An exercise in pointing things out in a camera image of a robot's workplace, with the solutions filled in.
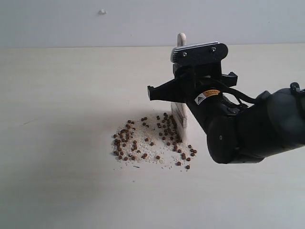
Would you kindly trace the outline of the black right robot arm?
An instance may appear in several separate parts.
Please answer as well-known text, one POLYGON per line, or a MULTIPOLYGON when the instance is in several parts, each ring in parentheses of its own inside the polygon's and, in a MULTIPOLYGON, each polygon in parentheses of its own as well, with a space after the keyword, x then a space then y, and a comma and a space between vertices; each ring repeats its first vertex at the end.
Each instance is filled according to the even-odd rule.
POLYGON ((223 74, 220 62, 173 68, 174 78, 148 86, 148 96, 186 104, 216 163, 258 163, 304 146, 305 91, 298 83, 251 98, 234 89, 236 74, 223 74))

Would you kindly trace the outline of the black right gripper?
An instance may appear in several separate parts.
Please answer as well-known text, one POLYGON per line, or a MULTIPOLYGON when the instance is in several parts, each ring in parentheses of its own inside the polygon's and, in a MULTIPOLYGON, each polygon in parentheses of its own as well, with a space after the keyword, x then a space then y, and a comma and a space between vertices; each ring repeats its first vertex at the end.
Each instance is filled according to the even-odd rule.
POLYGON ((186 104, 205 133, 213 124, 236 133, 238 128, 232 103, 224 96, 237 84, 238 76, 223 74, 220 62, 203 65, 173 65, 174 78, 157 87, 148 86, 151 101, 186 104))

